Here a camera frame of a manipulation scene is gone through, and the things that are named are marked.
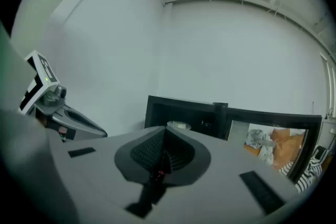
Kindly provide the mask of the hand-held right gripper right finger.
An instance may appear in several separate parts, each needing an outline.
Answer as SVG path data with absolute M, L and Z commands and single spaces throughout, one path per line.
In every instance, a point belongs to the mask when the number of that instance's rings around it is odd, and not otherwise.
M 153 224 L 280 224 L 300 203 L 294 184 L 242 146 L 193 131 L 184 135 L 204 144 L 211 154 L 206 173 L 194 184 L 169 188 L 147 215 Z M 265 214 L 240 175 L 255 171 L 284 202 Z

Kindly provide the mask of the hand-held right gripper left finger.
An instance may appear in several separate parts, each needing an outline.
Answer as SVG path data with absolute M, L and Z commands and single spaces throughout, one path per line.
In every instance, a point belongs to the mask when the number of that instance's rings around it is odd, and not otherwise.
M 162 127 L 92 140 L 62 142 L 47 130 L 52 156 L 78 214 L 79 224 L 165 224 L 162 216 L 139 218 L 125 210 L 137 202 L 142 185 L 125 180 L 114 162 L 118 148 Z

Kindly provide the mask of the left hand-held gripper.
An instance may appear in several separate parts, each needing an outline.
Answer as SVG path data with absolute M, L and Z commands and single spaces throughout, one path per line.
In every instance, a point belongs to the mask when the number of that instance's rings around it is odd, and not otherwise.
M 108 136 L 95 122 L 65 105 L 67 90 L 59 85 L 59 80 L 42 54 L 33 50 L 25 60 L 36 71 L 36 75 L 20 103 L 21 114 L 33 116 L 45 128 L 57 131 L 63 141 Z

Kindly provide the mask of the white plate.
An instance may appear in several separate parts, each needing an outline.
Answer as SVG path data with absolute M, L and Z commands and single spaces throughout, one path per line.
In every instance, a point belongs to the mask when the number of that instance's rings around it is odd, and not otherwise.
M 176 127 L 176 126 L 174 125 L 173 122 L 174 122 L 174 121 L 169 121 L 169 122 L 167 122 L 167 126 L 178 128 L 178 127 Z M 190 126 L 189 124 L 187 124 L 186 129 L 183 129 L 183 130 L 190 130 L 190 129 L 191 129 L 191 126 Z

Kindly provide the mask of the black glass door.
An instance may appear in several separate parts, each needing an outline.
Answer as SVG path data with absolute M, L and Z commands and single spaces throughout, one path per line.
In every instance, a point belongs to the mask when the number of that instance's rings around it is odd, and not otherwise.
M 298 182 L 313 153 L 321 127 L 322 116 L 269 113 L 226 107 L 222 108 L 221 116 L 218 137 L 226 141 L 230 138 L 238 138 L 238 134 L 235 134 L 233 130 L 234 122 L 286 127 L 289 129 L 304 129 L 302 148 L 299 150 L 298 156 L 287 174 L 287 177 L 293 183 Z

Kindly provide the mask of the orange pillow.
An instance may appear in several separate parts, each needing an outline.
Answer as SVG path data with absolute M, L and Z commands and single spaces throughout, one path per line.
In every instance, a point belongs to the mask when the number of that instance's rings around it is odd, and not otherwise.
M 246 149 L 247 151 L 249 151 L 250 153 L 252 153 L 255 156 L 258 156 L 259 153 L 260 153 L 260 150 L 261 150 L 261 148 L 253 148 L 253 147 L 251 147 L 249 145 L 246 145 L 246 144 L 244 145 L 244 149 Z
M 304 133 L 290 135 L 290 129 L 274 129 L 270 138 L 276 142 L 273 150 L 273 167 L 280 170 L 290 162 L 294 162 L 305 137 Z

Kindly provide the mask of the gray crumpled cloth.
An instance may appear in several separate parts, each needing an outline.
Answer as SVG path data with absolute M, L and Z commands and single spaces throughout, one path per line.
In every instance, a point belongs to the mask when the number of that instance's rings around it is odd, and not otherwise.
M 259 150 L 259 153 L 257 154 L 258 158 L 267 165 L 273 165 L 273 151 L 277 142 L 273 141 L 269 134 L 261 129 L 250 130 L 247 133 L 245 145 L 250 146 L 255 150 Z

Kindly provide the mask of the black white striped cloth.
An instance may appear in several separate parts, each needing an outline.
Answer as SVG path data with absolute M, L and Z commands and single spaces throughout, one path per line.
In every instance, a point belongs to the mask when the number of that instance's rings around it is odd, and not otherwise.
M 310 161 L 298 179 L 295 187 L 298 193 L 308 189 L 322 174 L 322 164 L 326 160 L 329 151 L 321 146 L 316 145 L 310 157 Z

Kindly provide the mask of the white window frame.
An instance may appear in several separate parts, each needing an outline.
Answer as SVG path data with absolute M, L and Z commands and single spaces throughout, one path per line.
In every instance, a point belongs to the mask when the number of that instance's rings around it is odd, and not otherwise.
M 336 67 L 329 56 L 320 53 L 327 91 L 327 117 L 336 119 Z

